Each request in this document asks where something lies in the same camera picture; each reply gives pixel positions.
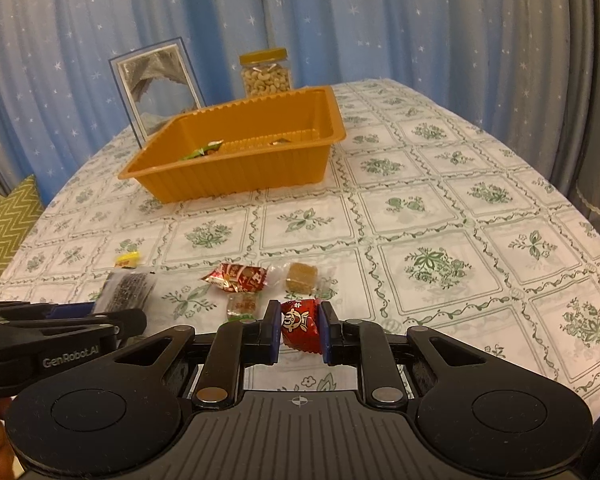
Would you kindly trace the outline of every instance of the yellow zigzag cushion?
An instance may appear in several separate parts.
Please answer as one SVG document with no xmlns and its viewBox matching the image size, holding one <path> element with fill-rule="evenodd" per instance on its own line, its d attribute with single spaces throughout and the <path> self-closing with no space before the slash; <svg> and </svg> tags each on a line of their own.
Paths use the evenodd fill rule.
<svg viewBox="0 0 600 480">
<path fill-rule="evenodd" d="M 10 195 L 0 202 L 0 275 L 7 268 L 20 244 L 43 211 L 31 175 L 18 184 Z"/>
</svg>

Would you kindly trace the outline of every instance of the orange plastic tray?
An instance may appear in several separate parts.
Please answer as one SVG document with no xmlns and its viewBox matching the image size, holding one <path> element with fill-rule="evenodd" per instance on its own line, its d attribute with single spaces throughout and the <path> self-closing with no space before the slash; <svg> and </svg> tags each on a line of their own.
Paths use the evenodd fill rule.
<svg viewBox="0 0 600 480">
<path fill-rule="evenodd" d="M 345 136 L 331 87 L 302 88 L 174 117 L 118 178 L 135 178 L 163 203 L 310 184 Z M 280 138 L 291 142 L 270 145 Z M 217 153 L 180 160 L 221 139 Z"/>
</svg>

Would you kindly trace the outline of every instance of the plastic candy wrapper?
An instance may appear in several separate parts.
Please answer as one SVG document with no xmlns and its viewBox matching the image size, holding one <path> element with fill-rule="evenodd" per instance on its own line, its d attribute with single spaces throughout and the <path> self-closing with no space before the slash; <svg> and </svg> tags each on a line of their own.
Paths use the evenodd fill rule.
<svg viewBox="0 0 600 480">
<path fill-rule="evenodd" d="M 283 314 L 282 340 L 289 348 L 320 354 L 318 305 L 320 300 L 287 301 L 280 305 Z"/>
<path fill-rule="evenodd" d="M 236 319 L 255 319 L 258 308 L 257 292 L 232 292 L 228 294 L 226 316 L 229 321 Z"/>
<path fill-rule="evenodd" d="M 284 137 L 280 137 L 279 139 L 274 140 L 273 142 L 270 142 L 269 146 L 277 146 L 279 144 L 288 144 L 290 142 L 291 142 L 290 140 L 285 139 Z"/>
<path fill-rule="evenodd" d="M 114 269 L 107 276 L 93 311 L 117 312 L 144 308 L 144 302 L 156 282 L 155 273 L 142 269 Z"/>
<path fill-rule="evenodd" d="M 220 264 L 202 278 L 225 292 L 259 292 L 265 285 L 267 269 L 241 264 Z"/>
<path fill-rule="evenodd" d="M 115 267 L 130 267 L 135 269 L 140 263 L 140 253 L 138 251 L 132 251 L 130 253 L 120 254 L 116 258 Z"/>
<path fill-rule="evenodd" d="M 276 286 L 283 283 L 285 290 L 293 298 L 304 295 L 319 300 L 330 300 L 333 295 L 331 284 L 334 283 L 335 267 L 316 267 L 289 262 L 281 266 L 271 266 L 267 272 L 266 285 Z"/>
<path fill-rule="evenodd" d="M 192 158 L 198 158 L 199 156 L 215 153 L 220 149 L 220 146 L 222 146 L 223 142 L 224 140 L 212 140 L 210 143 L 208 143 L 208 145 L 198 148 L 195 152 L 190 153 L 189 155 L 183 156 L 180 160 L 190 160 Z"/>
</svg>

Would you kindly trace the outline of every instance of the glass jar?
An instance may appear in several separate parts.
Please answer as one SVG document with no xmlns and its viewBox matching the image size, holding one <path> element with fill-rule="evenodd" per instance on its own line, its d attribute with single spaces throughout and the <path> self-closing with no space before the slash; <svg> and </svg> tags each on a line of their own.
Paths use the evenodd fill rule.
<svg viewBox="0 0 600 480">
<path fill-rule="evenodd" d="M 286 92 L 293 88 L 286 48 L 242 54 L 240 64 L 244 94 L 247 97 Z"/>
</svg>

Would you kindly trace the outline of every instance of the yellow jar lid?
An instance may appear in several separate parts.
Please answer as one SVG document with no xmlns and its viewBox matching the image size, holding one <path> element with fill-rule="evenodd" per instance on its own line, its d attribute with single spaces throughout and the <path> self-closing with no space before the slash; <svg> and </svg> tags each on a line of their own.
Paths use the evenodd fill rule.
<svg viewBox="0 0 600 480">
<path fill-rule="evenodd" d="M 250 65 L 254 63 L 266 63 L 269 61 L 282 61 L 283 59 L 286 59 L 286 48 L 281 46 L 242 54 L 240 56 L 240 64 Z"/>
</svg>

